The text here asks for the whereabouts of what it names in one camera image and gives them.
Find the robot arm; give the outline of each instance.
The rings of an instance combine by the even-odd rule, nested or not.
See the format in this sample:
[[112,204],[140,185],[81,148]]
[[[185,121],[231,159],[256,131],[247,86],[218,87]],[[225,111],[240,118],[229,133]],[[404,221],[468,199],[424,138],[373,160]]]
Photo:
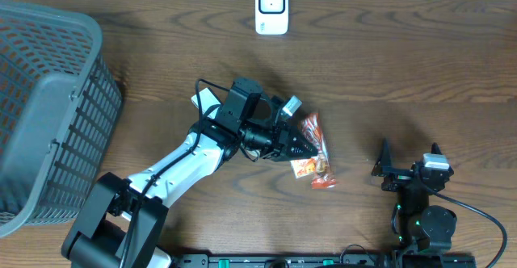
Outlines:
[[[175,151],[139,174],[121,179],[108,173],[94,185],[61,247],[61,254],[75,266],[119,266],[128,234],[106,220],[106,214],[134,220],[132,213],[142,195],[145,200],[124,267],[168,266],[170,257],[156,244],[169,207],[239,149],[255,151],[258,157],[273,161],[317,155],[317,149],[287,123],[301,105],[296,97],[287,102],[269,98],[257,82],[245,78],[233,82],[224,104],[210,89],[198,95],[201,111],[212,112],[192,126],[187,139]],[[261,100],[270,107],[271,115],[268,119],[253,119]],[[151,180],[153,184],[145,190]]]

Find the basket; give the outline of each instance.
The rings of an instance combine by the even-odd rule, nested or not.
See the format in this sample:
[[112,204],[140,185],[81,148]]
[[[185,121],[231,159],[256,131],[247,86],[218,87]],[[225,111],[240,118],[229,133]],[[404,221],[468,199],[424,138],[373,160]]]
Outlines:
[[73,219],[122,96],[82,14],[0,0],[0,237]]

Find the wooden surface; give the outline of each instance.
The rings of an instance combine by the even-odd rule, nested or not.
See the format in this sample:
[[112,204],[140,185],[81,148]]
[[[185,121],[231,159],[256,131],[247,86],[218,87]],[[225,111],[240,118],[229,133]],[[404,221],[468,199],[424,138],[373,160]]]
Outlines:
[[[254,32],[254,0],[18,0],[86,13],[127,86],[103,163],[121,177],[152,165],[196,121],[194,81],[251,77],[320,111],[333,190],[312,191],[288,163],[237,155],[170,210],[161,244],[213,253],[340,253],[387,249],[395,194],[370,177],[387,136],[400,166],[436,141],[455,175],[444,194],[506,226],[498,267],[517,262],[517,0],[291,0],[289,32]],[[485,266],[501,244],[488,220],[458,215],[453,251]],[[6,266],[67,266],[71,224],[28,227],[0,240]]]

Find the red snack bag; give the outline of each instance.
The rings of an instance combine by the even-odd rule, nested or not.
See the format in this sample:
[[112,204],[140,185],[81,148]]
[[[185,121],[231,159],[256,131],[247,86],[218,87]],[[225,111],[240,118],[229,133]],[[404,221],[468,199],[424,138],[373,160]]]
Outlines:
[[326,149],[325,138],[319,123],[318,113],[310,114],[301,121],[301,132],[318,150],[318,155],[310,159],[291,161],[296,178],[307,174],[314,174],[311,186],[313,189],[325,189],[336,184],[334,172],[330,168],[329,154]]

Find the basket bottom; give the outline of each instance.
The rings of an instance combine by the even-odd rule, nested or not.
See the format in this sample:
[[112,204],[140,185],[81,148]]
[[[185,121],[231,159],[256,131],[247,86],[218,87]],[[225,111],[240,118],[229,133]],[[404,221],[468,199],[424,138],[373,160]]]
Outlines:
[[77,76],[52,73],[36,83],[0,160],[0,213],[16,215],[25,206],[76,81]]

